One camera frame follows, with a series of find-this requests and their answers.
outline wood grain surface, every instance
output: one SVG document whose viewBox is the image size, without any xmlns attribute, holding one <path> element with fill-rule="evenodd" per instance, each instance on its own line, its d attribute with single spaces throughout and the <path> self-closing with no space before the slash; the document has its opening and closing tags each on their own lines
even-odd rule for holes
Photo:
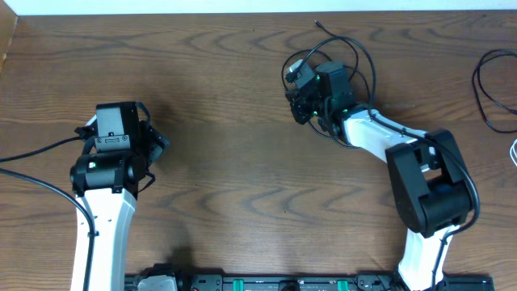
<svg viewBox="0 0 517 291">
<path fill-rule="evenodd" d="M 445 271 L 517 281 L 515 135 L 490 131 L 470 85 L 489 49 L 517 49 L 515 12 L 25 17 L 0 79 L 0 156 L 74 135 L 98 103 L 140 100 L 172 145 L 138 201 L 127 271 L 171 262 L 227 273 L 392 271 L 404 251 L 384 163 L 292 118 L 280 67 L 332 32 L 354 37 L 377 68 L 376 107 L 412 128 L 451 130 L 481 197 Z M 341 44 L 324 51 L 353 62 Z M 360 69 L 370 76 L 362 57 Z M 483 69 L 517 106 L 517 62 Z M 354 83 L 360 98 L 364 88 Z M 487 103 L 495 124 L 517 127 Z M 2 165 L 70 190 L 82 145 Z M 75 210 L 54 193 L 0 177 L 0 289 L 69 289 Z"/>
</svg>

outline white background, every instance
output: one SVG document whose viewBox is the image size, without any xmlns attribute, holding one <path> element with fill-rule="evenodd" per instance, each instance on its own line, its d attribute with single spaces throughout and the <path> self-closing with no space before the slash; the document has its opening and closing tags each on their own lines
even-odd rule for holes
<svg viewBox="0 0 517 291">
<path fill-rule="evenodd" d="M 517 9 L 517 0 L 5 0 L 18 15 Z"/>
</svg>

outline black metal base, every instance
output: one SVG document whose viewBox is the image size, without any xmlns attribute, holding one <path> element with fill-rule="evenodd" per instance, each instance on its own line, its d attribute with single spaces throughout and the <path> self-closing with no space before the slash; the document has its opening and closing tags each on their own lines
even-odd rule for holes
<svg viewBox="0 0 517 291">
<path fill-rule="evenodd" d="M 126 276 L 125 291 L 137 291 L 148 276 L 176 278 L 178 291 L 407 291 L 393 274 L 362 272 L 355 276 L 186 275 L 157 264 L 144 276 Z M 438 291 L 494 291 L 489 276 L 445 276 Z"/>
</svg>

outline wooden table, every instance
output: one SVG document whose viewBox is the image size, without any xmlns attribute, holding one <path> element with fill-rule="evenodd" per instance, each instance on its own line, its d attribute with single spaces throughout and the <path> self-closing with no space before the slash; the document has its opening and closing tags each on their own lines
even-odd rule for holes
<svg viewBox="0 0 517 291">
<path fill-rule="evenodd" d="M 515 12 L 23 17 L 0 79 L 0 155 L 72 137 L 98 103 L 140 100 L 172 146 L 138 200 L 127 272 L 172 262 L 228 273 L 392 271 L 406 228 L 384 163 L 295 123 L 285 58 L 332 32 L 375 60 L 377 108 L 415 129 L 451 130 L 477 183 L 480 221 L 453 239 L 446 272 L 517 280 L 515 135 L 489 130 L 470 76 L 494 48 L 517 49 Z M 324 49 L 353 62 L 339 43 Z M 364 57 L 360 69 L 370 76 Z M 517 105 L 512 59 L 483 71 Z M 362 84 L 354 87 L 364 98 Z M 516 127 L 487 103 L 497 125 Z M 81 142 L 2 165 L 70 190 Z M 56 194 L 0 177 L 0 289 L 69 289 L 75 210 Z"/>
</svg>

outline white arm segment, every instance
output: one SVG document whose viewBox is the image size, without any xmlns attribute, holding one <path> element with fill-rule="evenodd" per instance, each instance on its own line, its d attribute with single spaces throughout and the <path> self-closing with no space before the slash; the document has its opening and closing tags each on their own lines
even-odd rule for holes
<svg viewBox="0 0 517 291">
<path fill-rule="evenodd" d="M 94 254 L 90 274 L 91 291 L 124 290 L 126 249 L 132 215 L 137 201 L 125 189 L 121 193 L 111 193 L 111 188 L 89 190 L 78 202 L 94 217 Z M 78 214 L 78 240 L 75 250 L 72 291 L 81 291 L 86 269 L 88 252 L 88 223 Z"/>
<path fill-rule="evenodd" d="M 425 290 L 431 287 L 433 268 L 441 239 L 446 233 L 458 228 L 460 226 L 445 227 L 436 231 L 430 238 L 424 238 L 421 234 L 407 230 L 406 249 L 402 261 L 398 264 L 398 272 L 410 290 Z M 443 262 L 452 237 L 453 235 L 447 238 L 447 244 L 443 249 L 442 258 L 436 270 L 436 284 L 443 279 Z"/>
<path fill-rule="evenodd" d="M 406 128 L 408 133 L 414 133 L 422 137 L 426 134 L 423 130 L 408 129 L 405 126 L 391 121 L 381 116 L 375 109 L 372 109 L 372 113 L 376 115 L 377 119 L 387 124 L 400 129 Z M 368 115 L 368 110 L 363 110 L 350 116 L 347 120 L 343 121 L 343 127 L 345 128 L 345 137 L 351 145 L 369 151 L 384 162 L 386 162 L 385 150 L 399 143 L 411 143 L 415 141 L 412 137 L 402 136 L 400 133 L 376 123 Z"/>
<path fill-rule="evenodd" d="M 372 110 L 376 117 L 400 129 L 406 128 L 406 132 L 424 136 L 425 131 L 408 129 L 394 121 L 391 121 L 379 114 L 377 110 Z M 374 154 L 386 162 L 385 151 L 392 146 L 400 143 L 411 143 L 416 141 L 412 137 L 401 135 L 400 133 L 387 129 L 383 125 L 372 120 L 368 114 L 368 110 L 363 110 L 353 114 L 343 121 L 345 128 L 345 138 L 353 146 L 361 147 L 368 152 Z M 422 166 L 422 172 L 429 170 L 429 166 Z M 431 287 L 432 270 L 435 267 L 436 257 L 439 252 L 440 239 L 449 231 L 453 231 L 459 226 L 449 226 L 436 231 L 430 238 L 424 238 L 421 234 L 416 234 L 411 230 L 407 230 L 406 249 L 404 257 L 398 265 L 398 271 L 411 290 L 424 290 Z M 439 267 L 436 270 L 436 284 L 443 279 L 442 266 L 447 255 L 448 245 L 443 249 L 442 258 Z"/>
</svg>

